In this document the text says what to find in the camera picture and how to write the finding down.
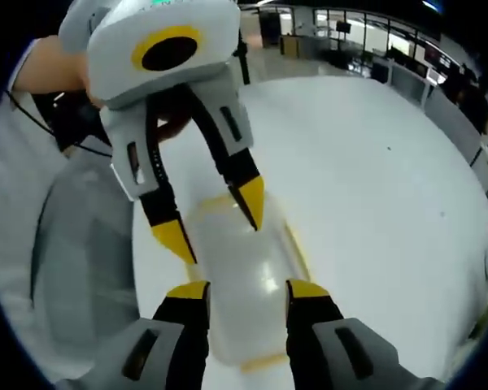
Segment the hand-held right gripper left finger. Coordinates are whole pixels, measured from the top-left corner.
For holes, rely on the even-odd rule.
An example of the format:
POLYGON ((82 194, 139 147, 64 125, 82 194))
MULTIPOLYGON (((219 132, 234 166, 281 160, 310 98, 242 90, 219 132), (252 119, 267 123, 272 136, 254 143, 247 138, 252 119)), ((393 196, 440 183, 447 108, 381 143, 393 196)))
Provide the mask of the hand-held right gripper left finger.
POLYGON ((140 318, 100 348, 72 389, 200 389, 209 352, 206 280, 170 290, 152 318, 140 318))

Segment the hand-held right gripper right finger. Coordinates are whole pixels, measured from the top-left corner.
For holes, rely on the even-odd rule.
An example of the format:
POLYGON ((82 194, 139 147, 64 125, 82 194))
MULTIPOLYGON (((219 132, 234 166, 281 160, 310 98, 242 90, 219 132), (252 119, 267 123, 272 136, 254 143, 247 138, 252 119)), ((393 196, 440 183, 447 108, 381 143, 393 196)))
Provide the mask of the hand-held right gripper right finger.
POLYGON ((399 362, 397 349, 357 318, 346 318, 318 284, 288 279, 286 352, 297 389, 438 389, 399 362))

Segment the person's left hand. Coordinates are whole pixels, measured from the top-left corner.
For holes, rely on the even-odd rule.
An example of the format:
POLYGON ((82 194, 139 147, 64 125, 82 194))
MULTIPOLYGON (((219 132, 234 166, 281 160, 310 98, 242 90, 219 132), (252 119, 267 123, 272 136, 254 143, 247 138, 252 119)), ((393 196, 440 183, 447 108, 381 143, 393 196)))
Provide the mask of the person's left hand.
POLYGON ((184 107, 170 107, 157 114, 157 121, 163 124, 157 126, 157 142, 163 142, 176 137, 191 121, 191 110, 184 107))

